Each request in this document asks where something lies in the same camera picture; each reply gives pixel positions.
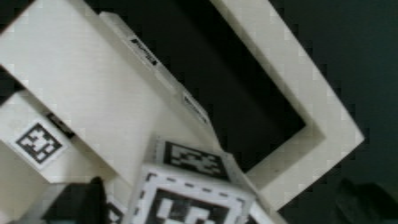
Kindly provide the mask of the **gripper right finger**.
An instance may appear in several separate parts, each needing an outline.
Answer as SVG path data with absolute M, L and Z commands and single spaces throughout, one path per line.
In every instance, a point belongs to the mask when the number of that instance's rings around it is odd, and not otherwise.
M 332 224 L 398 224 L 398 195 L 381 184 L 340 180 Z

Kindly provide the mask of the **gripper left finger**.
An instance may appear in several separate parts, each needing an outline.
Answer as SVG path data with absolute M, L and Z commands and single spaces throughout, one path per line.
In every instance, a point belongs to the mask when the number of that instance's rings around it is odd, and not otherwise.
M 22 215 L 22 224 L 106 224 L 102 179 L 51 184 Z

